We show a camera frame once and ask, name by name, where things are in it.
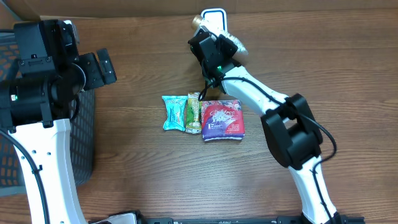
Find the green yellow snack packet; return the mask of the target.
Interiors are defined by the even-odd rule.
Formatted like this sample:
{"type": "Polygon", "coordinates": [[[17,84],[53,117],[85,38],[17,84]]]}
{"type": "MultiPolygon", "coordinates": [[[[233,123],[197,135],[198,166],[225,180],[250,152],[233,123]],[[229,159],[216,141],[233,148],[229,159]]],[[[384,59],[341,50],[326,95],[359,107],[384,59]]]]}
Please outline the green yellow snack packet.
{"type": "Polygon", "coordinates": [[[198,100],[199,92],[188,93],[187,99],[187,119],[185,131],[190,134],[199,134],[201,128],[201,103],[198,100]]]}

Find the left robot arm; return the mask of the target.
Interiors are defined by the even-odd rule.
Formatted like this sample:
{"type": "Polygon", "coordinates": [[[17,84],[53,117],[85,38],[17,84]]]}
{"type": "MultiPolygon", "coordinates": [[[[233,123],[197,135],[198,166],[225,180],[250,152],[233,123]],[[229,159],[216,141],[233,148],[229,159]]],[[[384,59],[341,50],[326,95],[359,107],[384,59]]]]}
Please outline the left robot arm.
{"type": "Polygon", "coordinates": [[[17,23],[19,55],[1,82],[1,135],[22,167],[33,223],[84,223],[70,156],[70,103],[116,82],[106,49],[81,55],[72,21],[17,23]]]}

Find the mint green tissue pack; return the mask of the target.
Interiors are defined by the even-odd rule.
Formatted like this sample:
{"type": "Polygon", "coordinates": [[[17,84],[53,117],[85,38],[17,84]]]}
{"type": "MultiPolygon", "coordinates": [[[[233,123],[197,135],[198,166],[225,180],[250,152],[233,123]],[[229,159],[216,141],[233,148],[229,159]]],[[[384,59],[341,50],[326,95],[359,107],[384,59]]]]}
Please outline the mint green tissue pack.
{"type": "Polygon", "coordinates": [[[164,122],[163,129],[165,131],[172,129],[185,131],[184,111],[188,96],[164,95],[162,99],[167,112],[167,119],[164,122]]]}

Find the purple red liner pack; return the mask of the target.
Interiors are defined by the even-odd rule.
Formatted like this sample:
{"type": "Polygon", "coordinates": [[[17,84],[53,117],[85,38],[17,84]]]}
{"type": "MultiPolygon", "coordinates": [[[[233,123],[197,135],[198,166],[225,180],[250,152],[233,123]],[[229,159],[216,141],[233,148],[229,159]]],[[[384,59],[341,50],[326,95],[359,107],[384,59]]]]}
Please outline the purple red liner pack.
{"type": "Polygon", "coordinates": [[[245,127],[241,102],[239,100],[202,101],[201,127],[204,141],[242,140],[245,127]]]}

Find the white tube gold cap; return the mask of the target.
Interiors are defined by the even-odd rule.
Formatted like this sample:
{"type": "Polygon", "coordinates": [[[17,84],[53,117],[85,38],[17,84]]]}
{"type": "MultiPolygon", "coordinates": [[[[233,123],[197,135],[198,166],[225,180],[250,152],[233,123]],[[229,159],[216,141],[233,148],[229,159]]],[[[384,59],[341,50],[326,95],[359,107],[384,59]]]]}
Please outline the white tube gold cap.
{"type": "Polygon", "coordinates": [[[198,36],[199,33],[207,33],[210,35],[212,40],[216,40],[219,36],[223,36],[237,46],[237,53],[247,55],[248,51],[243,45],[243,43],[235,36],[230,34],[228,31],[217,28],[208,20],[204,19],[201,15],[196,15],[192,21],[192,29],[195,31],[194,37],[198,36]]]}

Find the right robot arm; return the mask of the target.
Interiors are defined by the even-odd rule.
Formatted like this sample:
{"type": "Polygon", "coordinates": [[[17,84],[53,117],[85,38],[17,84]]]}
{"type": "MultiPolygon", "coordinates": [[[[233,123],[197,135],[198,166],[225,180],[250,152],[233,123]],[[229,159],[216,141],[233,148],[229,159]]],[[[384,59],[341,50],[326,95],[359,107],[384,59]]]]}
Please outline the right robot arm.
{"type": "Polygon", "coordinates": [[[201,28],[189,40],[205,79],[205,88],[219,88],[250,107],[261,118],[267,147],[274,159],[287,168],[302,201],[304,223],[340,223],[342,218],[333,205],[322,174],[321,164],[332,157],[322,157],[320,146],[326,134],[300,95],[291,97],[274,91],[256,80],[234,59],[238,48],[224,35],[201,28]]]}

